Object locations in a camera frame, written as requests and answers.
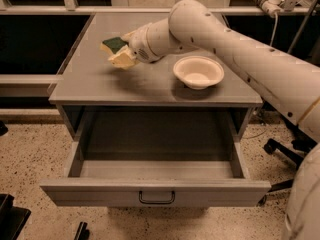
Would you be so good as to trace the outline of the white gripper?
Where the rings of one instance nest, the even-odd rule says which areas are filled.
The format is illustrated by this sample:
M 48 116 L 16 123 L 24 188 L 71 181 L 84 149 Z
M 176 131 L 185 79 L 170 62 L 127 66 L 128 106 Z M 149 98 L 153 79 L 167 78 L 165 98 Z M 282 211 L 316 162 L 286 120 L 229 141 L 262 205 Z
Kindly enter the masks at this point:
M 116 54 L 109 57 L 108 61 L 115 67 L 127 70 L 140 62 L 152 63 L 157 60 L 157 56 L 149 47 L 147 33 L 151 24 L 146 24 L 121 36 L 125 42 L 129 42 L 129 47 L 121 48 Z

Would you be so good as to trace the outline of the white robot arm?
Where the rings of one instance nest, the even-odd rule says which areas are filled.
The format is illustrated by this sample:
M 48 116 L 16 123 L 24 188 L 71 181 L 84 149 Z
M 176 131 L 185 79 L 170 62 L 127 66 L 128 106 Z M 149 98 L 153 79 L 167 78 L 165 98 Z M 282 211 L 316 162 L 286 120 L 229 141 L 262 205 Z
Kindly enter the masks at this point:
M 103 43 L 118 68 L 151 63 L 196 48 L 217 55 L 292 124 L 316 142 L 296 173 L 283 240 L 320 237 L 320 71 L 287 53 L 222 24 L 194 0 L 176 3 L 169 16 Z

